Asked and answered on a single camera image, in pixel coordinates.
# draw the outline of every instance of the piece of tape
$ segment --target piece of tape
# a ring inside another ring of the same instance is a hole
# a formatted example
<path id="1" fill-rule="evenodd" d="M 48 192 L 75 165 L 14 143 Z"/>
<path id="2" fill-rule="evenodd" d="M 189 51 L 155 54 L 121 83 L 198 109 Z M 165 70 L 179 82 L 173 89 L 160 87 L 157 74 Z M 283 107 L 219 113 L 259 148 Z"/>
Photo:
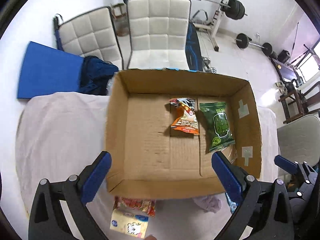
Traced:
<path id="1" fill-rule="evenodd" d="M 239 101 L 240 108 L 238 109 L 239 119 L 249 114 L 248 105 L 243 105 L 242 99 Z"/>
<path id="2" fill-rule="evenodd" d="M 244 158 L 244 166 L 248 166 L 249 158 L 252 158 L 252 146 L 242 147 L 242 157 Z"/>

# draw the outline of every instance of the red snack package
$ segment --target red snack package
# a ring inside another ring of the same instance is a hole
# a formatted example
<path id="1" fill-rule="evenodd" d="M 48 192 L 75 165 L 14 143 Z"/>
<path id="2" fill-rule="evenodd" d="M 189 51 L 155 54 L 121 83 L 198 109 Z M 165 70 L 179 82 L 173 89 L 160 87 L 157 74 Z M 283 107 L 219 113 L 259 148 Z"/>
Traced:
<path id="1" fill-rule="evenodd" d="M 199 123 L 195 114 L 195 100 L 191 98 L 172 98 L 169 102 L 177 108 L 179 116 L 173 122 L 171 128 L 199 135 Z"/>
<path id="2" fill-rule="evenodd" d="M 154 217 L 156 215 L 156 201 L 154 200 L 131 199 L 115 196 L 115 204 L 113 209 L 118 209 L 121 207 L 121 205 L 132 209 L 138 209 L 142 212 L 145 212 L 150 217 Z"/>

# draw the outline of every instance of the green snack package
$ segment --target green snack package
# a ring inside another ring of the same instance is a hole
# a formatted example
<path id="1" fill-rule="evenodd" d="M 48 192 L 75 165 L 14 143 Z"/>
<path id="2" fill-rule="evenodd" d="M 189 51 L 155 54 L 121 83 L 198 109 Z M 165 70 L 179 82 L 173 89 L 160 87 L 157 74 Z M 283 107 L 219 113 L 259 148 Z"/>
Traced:
<path id="1" fill-rule="evenodd" d="M 208 121 L 207 132 L 212 135 L 209 151 L 216 151 L 234 144 L 235 140 L 231 136 L 226 115 L 226 102 L 200 103 L 199 106 Z"/>

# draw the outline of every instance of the snack package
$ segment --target snack package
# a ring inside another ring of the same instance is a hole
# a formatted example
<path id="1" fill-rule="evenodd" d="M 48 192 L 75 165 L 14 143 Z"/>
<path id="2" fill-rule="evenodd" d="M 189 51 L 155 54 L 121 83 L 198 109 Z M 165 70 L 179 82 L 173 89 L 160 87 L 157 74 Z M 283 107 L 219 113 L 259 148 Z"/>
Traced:
<path id="1" fill-rule="evenodd" d="M 148 216 L 154 217 L 156 214 L 155 205 L 156 201 L 154 200 L 131 199 L 115 196 L 113 209 L 119 209 L 121 208 L 121 206 L 124 206 L 140 210 L 142 212 L 145 212 Z"/>
<path id="2" fill-rule="evenodd" d="M 207 119 L 208 132 L 212 135 L 212 145 L 209 151 L 216 151 L 234 144 L 235 140 L 231 136 L 226 115 L 226 103 L 200 103 L 199 106 Z"/>
<path id="3" fill-rule="evenodd" d="M 199 123 L 195 114 L 195 100 L 191 98 L 172 98 L 169 101 L 171 105 L 177 108 L 179 116 L 173 122 L 171 128 L 199 135 Z"/>
<path id="4" fill-rule="evenodd" d="M 113 210 L 110 229 L 126 235 L 144 238 L 148 227 L 148 217 Z"/>

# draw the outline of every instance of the blue gripper pad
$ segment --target blue gripper pad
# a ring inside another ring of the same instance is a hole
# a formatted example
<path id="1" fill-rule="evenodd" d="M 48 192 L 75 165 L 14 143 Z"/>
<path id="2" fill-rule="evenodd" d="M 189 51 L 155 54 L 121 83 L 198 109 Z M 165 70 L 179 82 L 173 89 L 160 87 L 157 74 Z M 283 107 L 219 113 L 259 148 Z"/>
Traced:
<path id="1" fill-rule="evenodd" d="M 243 201 L 242 196 L 242 187 L 239 181 L 236 179 L 233 172 L 228 168 L 225 161 L 229 162 L 227 158 L 221 153 L 224 157 L 218 155 L 219 152 L 215 152 L 211 157 L 211 165 L 217 174 L 219 180 L 221 181 L 224 189 L 228 193 L 229 198 L 240 205 Z"/>
<path id="2" fill-rule="evenodd" d="M 96 166 L 82 186 L 81 202 L 83 204 L 87 204 L 88 202 L 91 202 L 94 199 L 94 196 L 98 192 L 101 183 L 105 179 L 106 174 L 108 173 L 111 167 L 111 155 L 108 152 L 104 153 L 104 156 L 97 164 L 92 164 Z"/>
<path id="3" fill-rule="evenodd" d="M 298 171 L 298 165 L 293 163 L 292 161 L 287 160 L 281 155 L 277 155 L 275 157 L 275 165 L 285 170 L 289 174 L 296 174 Z"/>

